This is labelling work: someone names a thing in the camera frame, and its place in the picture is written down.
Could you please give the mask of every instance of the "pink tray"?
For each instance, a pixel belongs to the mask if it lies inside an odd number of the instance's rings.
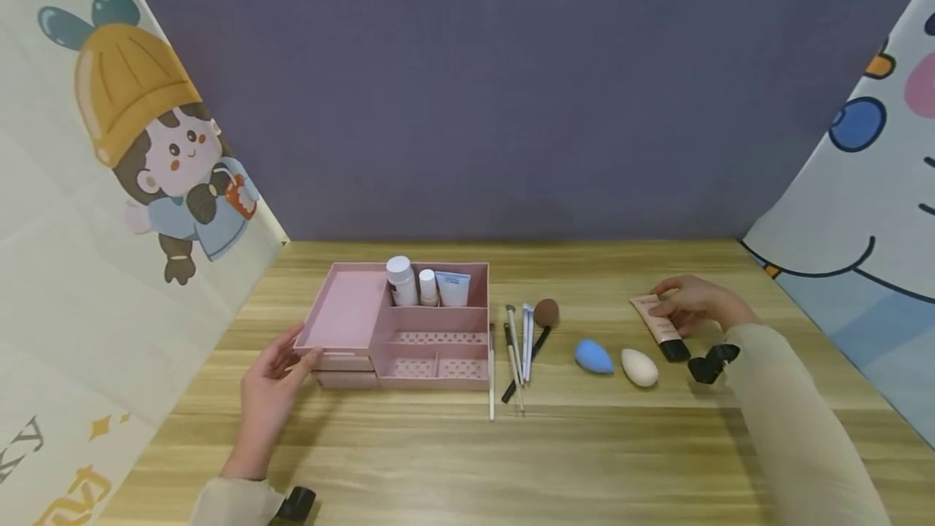
[[[489,267],[413,263],[470,274],[466,307],[396,307],[381,262],[336,262],[295,340],[325,348],[315,376],[327,388],[486,390]]]

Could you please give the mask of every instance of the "blue bunny ears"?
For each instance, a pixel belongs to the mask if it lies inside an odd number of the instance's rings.
[[[94,28],[110,25],[111,23],[124,23],[136,26],[140,23],[140,9],[136,8],[133,0],[93,0],[91,5],[91,20],[94,26],[74,16],[69,11],[56,6],[44,6],[38,13],[39,28],[56,45],[80,50]]]

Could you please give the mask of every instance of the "white bottle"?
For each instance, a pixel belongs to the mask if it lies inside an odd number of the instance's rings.
[[[422,296],[419,304],[424,307],[438,306],[438,286],[435,284],[435,271],[430,268],[419,271],[419,291]]]
[[[386,280],[390,282],[393,303],[398,307],[419,304],[419,293],[415,290],[415,273],[412,263],[405,256],[392,257],[386,262]]]

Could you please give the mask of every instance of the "pink drawer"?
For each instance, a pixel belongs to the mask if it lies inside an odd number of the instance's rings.
[[[373,372],[373,362],[368,356],[330,354],[325,352],[318,360],[316,370],[326,372]]]
[[[380,380],[374,372],[315,372],[321,388],[330,389],[379,389]]]

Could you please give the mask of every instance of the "yellow knit hat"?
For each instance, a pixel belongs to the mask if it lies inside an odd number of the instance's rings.
[[[172,47],[123,23],[94,28],[81,45],[75,96],[94,154],[111,169],[156,116],[201,101]]]

